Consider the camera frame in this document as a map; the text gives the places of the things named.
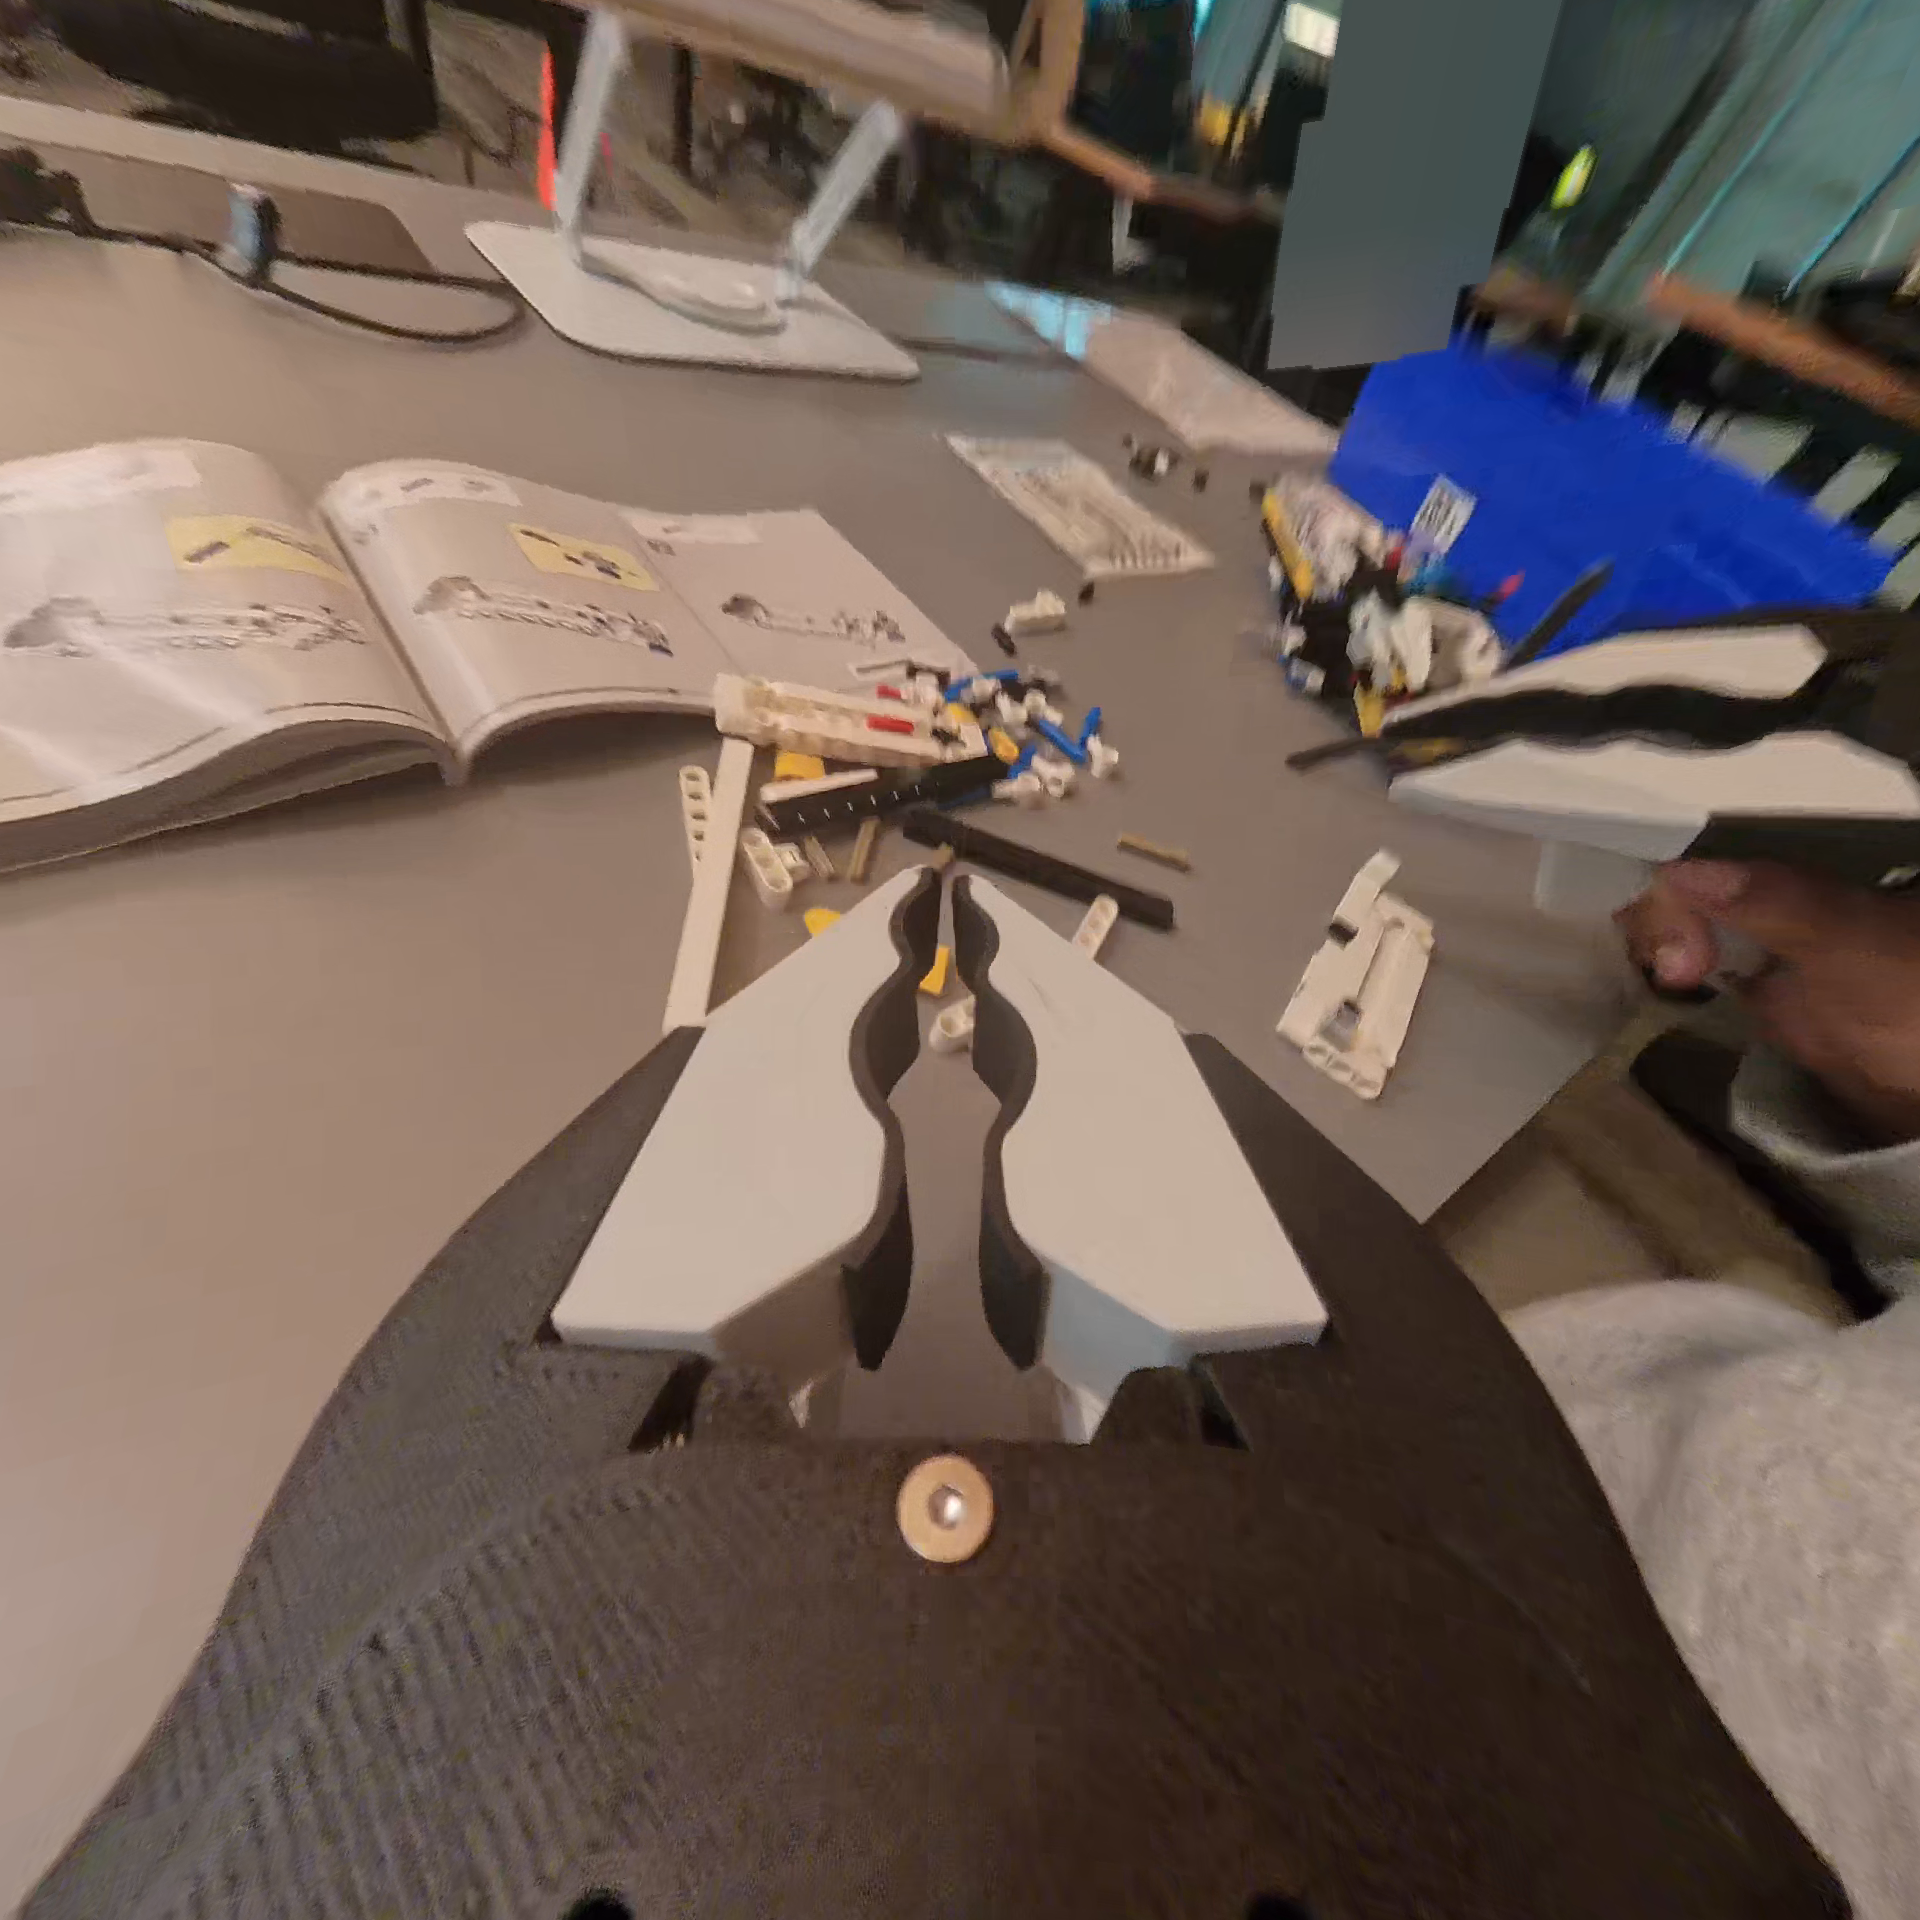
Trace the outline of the black and white sticker sheet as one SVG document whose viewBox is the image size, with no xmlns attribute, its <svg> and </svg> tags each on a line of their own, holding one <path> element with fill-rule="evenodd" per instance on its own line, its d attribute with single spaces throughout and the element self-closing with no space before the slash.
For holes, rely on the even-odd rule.
<svg viewBox="0 0 1920 1920">
<path fill-rule="evenodd" d="M 947 433 L 943 444 L 1093 582 L 1185 579 L 1217 565 L 1065 441 Z"/>
</svg>

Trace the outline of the yellow lego panel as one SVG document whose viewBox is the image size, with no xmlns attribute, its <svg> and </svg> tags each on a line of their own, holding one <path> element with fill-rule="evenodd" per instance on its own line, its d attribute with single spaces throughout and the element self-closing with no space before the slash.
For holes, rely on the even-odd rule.
<svg viewBox="0 0 1920 1920">
<path fill-rule="evenodd" d="M 803 912 L 803 924 L 810 939 L 818 939 L 828 933 L 829 926 L 842 921 L 843 913 L 838 910 L 814 905 Z M 918 991 L 930 999 L 942 999 L 948 993 L 954 983 L 954 949 L 948 943 L 935 943 L 933 960 L 929 972 L 918 980 Z"/>
</svg>

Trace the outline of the person's right hand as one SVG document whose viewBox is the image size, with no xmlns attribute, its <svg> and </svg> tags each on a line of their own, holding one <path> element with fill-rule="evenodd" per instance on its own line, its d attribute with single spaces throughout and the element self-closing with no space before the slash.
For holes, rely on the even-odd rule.
<svg viewBox="0 0 1920 1920">
<path fill-rule="evenodd" d="M 1732 987 L 1870 1145 L 1918 1134 L 1918 907 L 1777 862 L 1683 859 L 1614 913 L 1659 991 Z"/>
</svg>

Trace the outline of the black lego beam with holes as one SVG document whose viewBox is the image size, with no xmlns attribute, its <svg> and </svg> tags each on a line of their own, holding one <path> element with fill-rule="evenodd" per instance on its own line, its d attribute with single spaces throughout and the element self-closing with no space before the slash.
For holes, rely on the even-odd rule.
<svg viewBox="0 0 1920 1920">
<path fill-rule="evenodd" d="M 1005 776 L 1009 768 L 991 755 L 954 759 L 918 771 L 870 771 L 870 776 L 828 783 L 805 796 L 764 797 L 754 808 L 754 821 L 774 839 L 818 836 L 879 821 L 903 808 L 987 800 Z"/>
</svg>

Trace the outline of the white lego frame, red pins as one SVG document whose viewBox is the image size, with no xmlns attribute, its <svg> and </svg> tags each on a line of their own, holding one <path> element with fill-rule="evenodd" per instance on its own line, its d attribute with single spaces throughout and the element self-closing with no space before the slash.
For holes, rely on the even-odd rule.
<svg viewBox="0 0 1920 1920">
<path fill-rule="evenodd" d="M 711 713 L 723 736 L 765 751 L 895 771 L 991 760 L 981 727 L 954 727 L 913 702 L 719 673 L 711 684 Z"/>
</svg>

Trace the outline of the person's right forearm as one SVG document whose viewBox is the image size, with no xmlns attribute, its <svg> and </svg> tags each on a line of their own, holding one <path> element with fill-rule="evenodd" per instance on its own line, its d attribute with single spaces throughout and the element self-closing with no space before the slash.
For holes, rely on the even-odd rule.
<svg viewBox="0 0 1920 1920">
<path fill-rule="evenodd" d="M 1750 1047 L 1731 1092 L 1735 1136 L 1834 1229 L 1883 1308 L 1918 1291 L 1918 1140 L 1878 1139 L 1813 1072 Z"/>
</svg>

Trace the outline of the pile of small lego pieces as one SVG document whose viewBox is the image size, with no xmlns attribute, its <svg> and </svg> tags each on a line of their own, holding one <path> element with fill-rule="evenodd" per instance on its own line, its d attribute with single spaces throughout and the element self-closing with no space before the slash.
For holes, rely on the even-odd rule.
<svg viewBox="0 0 1920 1920">
<path fill-rule="evenodd" d="M 1094 703 L 1079 720 L 1057 702 L 1054 676 L 1015 670 L 989 673 L 938 673 L 921 664 L 903 678 L 883 678 L 883 700 L 913 702 L 938 711 L 948 725 L 974 725 L 989 751 L 1009 768 L 987 800 L 954 801 L 935 808 L 981 805 L 1043 807 L 1065 800 L 1082 782 L 1119 776 L 1123 759 L 1103 732 L 1103 711 Z"/>
</svg>

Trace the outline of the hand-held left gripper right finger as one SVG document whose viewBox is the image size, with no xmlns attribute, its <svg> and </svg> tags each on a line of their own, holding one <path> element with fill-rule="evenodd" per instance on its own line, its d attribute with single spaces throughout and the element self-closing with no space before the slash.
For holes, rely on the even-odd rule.
<svg viewBox="0 0 1920 1920">
<path fill-rule="evenodd" d="M 978 1224 L 1002 1353 L 1052 1381 L 1063 1439 L 1141 1371 L 1309 1347 L 1327 1308 L 1186 1032 L 978 877 L 950 887 L 971 1068 L 998 1109 Z"/>
</svg>

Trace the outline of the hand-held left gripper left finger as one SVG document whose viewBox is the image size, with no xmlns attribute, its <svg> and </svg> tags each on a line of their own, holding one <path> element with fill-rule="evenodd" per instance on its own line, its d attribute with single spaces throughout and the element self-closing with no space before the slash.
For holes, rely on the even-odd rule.
<svg viewBox="0 0 1920 1920">
<path fill-rule="evenodd" d="M 891 1092 L 921 1051 L 942 876 L 908 868 L 660 1044 L 675 1077 L 551 1312 L 807 1396 L 891 1350 L 914 1270 Z"/>
</svg>

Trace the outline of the white lego panel assembly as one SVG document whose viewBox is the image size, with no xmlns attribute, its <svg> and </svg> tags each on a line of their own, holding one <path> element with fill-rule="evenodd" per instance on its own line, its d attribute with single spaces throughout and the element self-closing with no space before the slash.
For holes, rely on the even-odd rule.
<svg viewBox="0 0 1920 1920">
<path fill-rule="evenodd" d="M 1434 924 L 1394 894 L 1398 871 L 1386 847 L 1361 864 L 1277 1019 L 1306 1065 L 1367 1101 L 1402 1060 L 1434 960 Z"/>
</svg>

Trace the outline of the blue plastic bin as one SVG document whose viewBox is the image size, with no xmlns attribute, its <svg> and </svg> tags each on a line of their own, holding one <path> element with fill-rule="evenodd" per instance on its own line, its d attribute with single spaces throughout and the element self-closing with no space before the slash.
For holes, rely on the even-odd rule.
<svg viewBox="0 0 1920 1920">
<path fill-rule="evenodd" d="M 1861 533 L 1522 352 L 1452 344 L 1377 366 L 1327 479 L 1427 540 L 1471 599 L 1516 580 L 1491 615 L 1507 641 L 1607 567 L 1547 654 L 1750 611 L 1858 607 L 1893 572 Z"/>
</svg>

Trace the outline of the partly built lego plane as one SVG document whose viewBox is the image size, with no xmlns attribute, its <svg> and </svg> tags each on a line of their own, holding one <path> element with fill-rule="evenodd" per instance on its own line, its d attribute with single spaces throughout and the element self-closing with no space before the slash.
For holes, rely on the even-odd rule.
<svg viewBox="0 0 1920 1920">
<path fill-rule="evenodd" d="M 1346 717 L 1342 736 L 1291 751 L 1291 773 L 1380 751 L 1398 708 L 1533 664 L 1615 574 L 1611 560 L 1587 567 L 1532 628 L 1503 640 L 1494 612 L 1522 576 L 1491 593 L 1459 591 L 1436 555 L 1418 557 L 1406 534 L 1324 483 L 1277 476 L 1253 485 L 1250 499 L 1285 681 Z"/>
</svg>

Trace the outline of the white monitor stand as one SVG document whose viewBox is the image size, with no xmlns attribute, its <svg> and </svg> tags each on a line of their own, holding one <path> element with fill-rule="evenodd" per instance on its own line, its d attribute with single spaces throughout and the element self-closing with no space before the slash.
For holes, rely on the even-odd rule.
<svg viewBox="0 0 1920 1920">
<path fill-rule="evenodd" d="M 620 360 L 916 379 L 921 364 L 913 352 L 817 280 L 828 247 L 895 152 L 906 133 L 901 110 L 877 100 L 857 116 L 773 263 L 594 238 L 585 225 L 588 199 L 628 51 L 630 30 L 620 14 L 594 6 L 546 223 L 469 223 L 481 257 L 563 341 Z"/>
</svg>

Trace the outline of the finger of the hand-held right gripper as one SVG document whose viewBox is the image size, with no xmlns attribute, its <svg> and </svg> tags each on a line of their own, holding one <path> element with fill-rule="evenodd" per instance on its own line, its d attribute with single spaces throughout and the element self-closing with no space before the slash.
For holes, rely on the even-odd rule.
<svg viewBox="0 0 1920 1920">
<path fill-rule="evenodd" d="M 1838 736 L 1838 670 L 1805 622 L 1644 630 L 1396 705 L 1383 749 L 1746 749 Z"/>
<path fill-rule="evenodd" d="M 1657 868 L 1689 859 L 1770 862 L 1883 894 L 1918 877 L 1915 771 L 1828 732 L 1710 751 L 1514 739 L 1403 773 L 1388 796 L 1533 843 L 1532 901 L 1562 921 L 1604 921 Z"/>
</svg>

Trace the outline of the plain black lego beam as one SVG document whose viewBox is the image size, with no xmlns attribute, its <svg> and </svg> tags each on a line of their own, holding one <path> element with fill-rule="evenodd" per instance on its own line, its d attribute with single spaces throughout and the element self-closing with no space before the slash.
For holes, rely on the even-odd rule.
<svg viewBox="0 0 1920 1920">
<path fill-rule="evenodd" d="M 1177 926 L 1177 910 L 1164 894 L 1030 847 L 1002 832 L 971 825 L 940 807 L 908 807 L 895 816 L 895 825 L 909 843 L 918 847 L 943 847 L 954 857 L 1005 880 L 1019 880 L 1083 905 L 1109 895 L 1118 913 L 1131 924 L 1154 931 L 1174 931 Z"/>
</svg>

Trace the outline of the long white lego panel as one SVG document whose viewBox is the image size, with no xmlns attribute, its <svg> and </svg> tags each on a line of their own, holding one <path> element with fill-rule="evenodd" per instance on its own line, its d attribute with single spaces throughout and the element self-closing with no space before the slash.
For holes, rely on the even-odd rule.
<svg viewBox="0 0 1920 1920">
<path fill-rule="evenodd" d="M 692 865 L 687 910 L 662 1004 L 662 1035 L 706 1022 L 723 949 L 735 864 L 735 839 L 745 825 L 754 745 L 725 736 L 708 776 L 701 851 Z"/>
</svg>

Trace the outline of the lego instruction booklet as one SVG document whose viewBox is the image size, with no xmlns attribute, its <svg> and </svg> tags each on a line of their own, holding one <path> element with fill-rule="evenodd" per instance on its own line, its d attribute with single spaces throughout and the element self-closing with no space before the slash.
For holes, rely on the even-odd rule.
<svg viewBox="0 0 1920 1920">
<path fill-rule="evenodd" d="M 719 678 L 874 702 L 969 673 L 812 510 L 658 515 L 450 462 L 341 472 L 146 438 L 5 465 L 3 862 L 427 771 L 548 721 L 711 713 Z"/>
</svg>

